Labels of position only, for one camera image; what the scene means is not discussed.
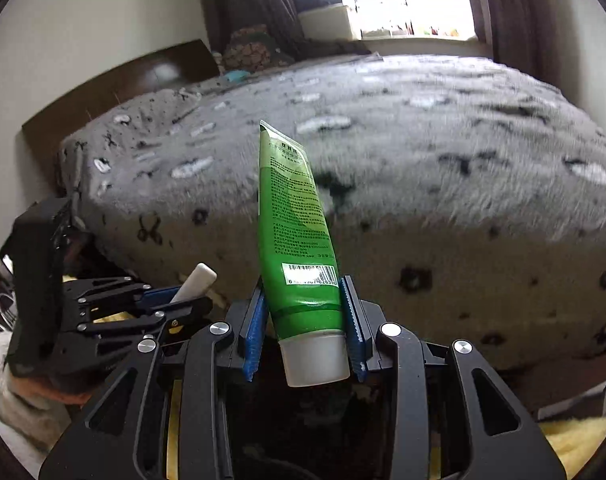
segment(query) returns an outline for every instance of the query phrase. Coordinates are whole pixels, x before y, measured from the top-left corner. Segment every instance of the white chalk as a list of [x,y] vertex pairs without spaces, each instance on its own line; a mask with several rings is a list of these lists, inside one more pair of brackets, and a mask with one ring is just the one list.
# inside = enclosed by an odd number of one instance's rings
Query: white chalk
[[181,288],[172,298],[170,303],[176,301],[192,300],[198,298],[207,292],[217,279],[217,273],[210,269],[206,264],[199,264],[194,267],[192,274],[181,285]]

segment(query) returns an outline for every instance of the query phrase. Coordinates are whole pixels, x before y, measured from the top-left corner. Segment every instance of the barcode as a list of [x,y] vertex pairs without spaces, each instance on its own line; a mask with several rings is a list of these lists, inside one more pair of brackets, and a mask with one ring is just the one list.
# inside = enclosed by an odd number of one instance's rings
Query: barcode
[[288,285],[334,285],[339,286],[336,271],[331,265],[281,264]]

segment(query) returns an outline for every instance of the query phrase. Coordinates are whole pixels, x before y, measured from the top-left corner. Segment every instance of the green tube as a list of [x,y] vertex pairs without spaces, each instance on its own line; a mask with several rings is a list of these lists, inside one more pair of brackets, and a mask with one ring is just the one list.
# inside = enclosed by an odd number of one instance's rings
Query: green tube
[[290,386],[349,377],[338,269],[303,147],[261,121],[259,257]]

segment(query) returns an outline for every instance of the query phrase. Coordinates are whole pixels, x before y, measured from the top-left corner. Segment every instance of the white tube cap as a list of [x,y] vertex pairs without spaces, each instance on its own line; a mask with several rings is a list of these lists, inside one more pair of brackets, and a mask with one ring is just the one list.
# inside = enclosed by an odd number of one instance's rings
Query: white tube cap
[[288,386],[316,386],[352,373],[342,330],[317,330],[279,341]]

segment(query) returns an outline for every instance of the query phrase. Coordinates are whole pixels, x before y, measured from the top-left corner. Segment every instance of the white fluffy fabric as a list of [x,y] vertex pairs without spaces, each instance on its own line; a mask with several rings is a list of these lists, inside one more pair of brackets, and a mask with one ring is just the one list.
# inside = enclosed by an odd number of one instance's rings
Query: white fluffy fabric
[[5,366],[11,333],[0,333],[0,436],[26,470],[37,478],[48,451],[70,423],[63,404],[13,393]]

